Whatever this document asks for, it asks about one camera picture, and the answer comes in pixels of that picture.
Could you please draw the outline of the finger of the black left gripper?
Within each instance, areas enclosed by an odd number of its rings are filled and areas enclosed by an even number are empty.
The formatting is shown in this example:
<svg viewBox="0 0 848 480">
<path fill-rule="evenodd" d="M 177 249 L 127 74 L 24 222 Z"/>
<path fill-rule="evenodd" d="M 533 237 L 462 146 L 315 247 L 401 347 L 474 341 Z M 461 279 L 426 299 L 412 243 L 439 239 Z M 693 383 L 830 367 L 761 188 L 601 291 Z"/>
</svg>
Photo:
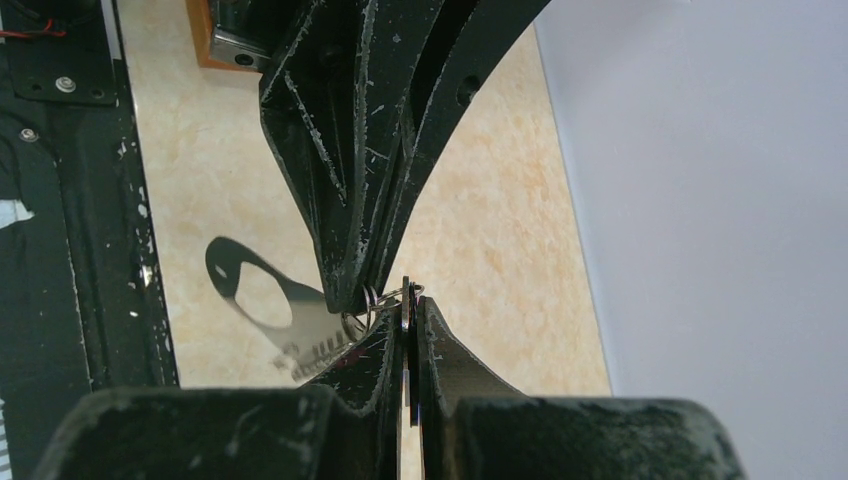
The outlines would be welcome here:
<svg viewBox="0 0 848 480">
<path fill-rule="evenodd" d="M 382 292 L 415 203 L 474 96 L 546 1 L 444 1 L 411 80 L 364 284 Z"/>
</svg>

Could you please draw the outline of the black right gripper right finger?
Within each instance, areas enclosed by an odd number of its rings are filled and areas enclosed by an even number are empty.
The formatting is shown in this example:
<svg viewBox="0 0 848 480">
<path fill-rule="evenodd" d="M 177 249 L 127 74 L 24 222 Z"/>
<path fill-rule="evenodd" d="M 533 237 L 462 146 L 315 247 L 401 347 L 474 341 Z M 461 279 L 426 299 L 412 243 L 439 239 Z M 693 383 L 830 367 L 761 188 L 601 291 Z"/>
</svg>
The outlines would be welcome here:
<svg viewBox="0 0 848 480">
<path fill-rule="evenodd" d="M 416 311 L 427 479 L 744 479 L 730 435 L 683 399 L 530 396 Z"/>
</svg>

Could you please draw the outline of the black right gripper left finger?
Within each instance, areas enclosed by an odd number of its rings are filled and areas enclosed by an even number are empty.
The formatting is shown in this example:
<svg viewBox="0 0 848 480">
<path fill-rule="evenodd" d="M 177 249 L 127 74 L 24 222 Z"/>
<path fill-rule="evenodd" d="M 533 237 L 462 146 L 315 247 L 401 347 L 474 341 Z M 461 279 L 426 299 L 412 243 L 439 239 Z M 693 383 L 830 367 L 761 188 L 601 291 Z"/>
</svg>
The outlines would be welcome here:
<svg viewBox="0 0 848 480">
<path fill-rule="evenodd" d="M 297 388 L 115 388 L 84 397 L 37 479 L 395 479 L 402 310 Z"/>
</svg>

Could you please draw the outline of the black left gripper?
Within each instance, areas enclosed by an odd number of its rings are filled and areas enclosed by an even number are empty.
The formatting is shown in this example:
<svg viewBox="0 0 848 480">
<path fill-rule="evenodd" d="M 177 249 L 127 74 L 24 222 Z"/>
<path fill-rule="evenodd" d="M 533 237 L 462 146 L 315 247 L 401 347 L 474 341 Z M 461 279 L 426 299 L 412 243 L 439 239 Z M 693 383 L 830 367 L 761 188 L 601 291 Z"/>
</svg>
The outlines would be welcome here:
<svg viewBox="0 0 848 480">
<path fill-rule="evenodd" d="M 223 26 L 270 54 L 260 123 L 312 238 L 333 313 L 359 313 L 377 252 L 412 80 L 438 1 L 214 0 Z"/>
</svg>

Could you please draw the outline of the silver keys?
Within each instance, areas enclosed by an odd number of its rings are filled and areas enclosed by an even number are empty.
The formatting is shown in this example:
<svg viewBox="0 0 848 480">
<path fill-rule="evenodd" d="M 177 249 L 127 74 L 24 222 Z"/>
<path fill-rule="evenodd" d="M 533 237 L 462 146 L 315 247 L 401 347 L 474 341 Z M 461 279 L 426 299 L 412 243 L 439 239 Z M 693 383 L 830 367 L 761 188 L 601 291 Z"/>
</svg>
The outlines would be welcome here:
<svg viewBox="0 0 848 480">
<path fill-rule="evenodd" d="M 423 286 L 403 277 L 401 287 L 401 330 L 404 353 L 404 403 L 409 408 L 409 423 L 420 425 L 421 420 L 421 353 L 419 335 L 423 322 L 421 306 Z"/>
</svg>

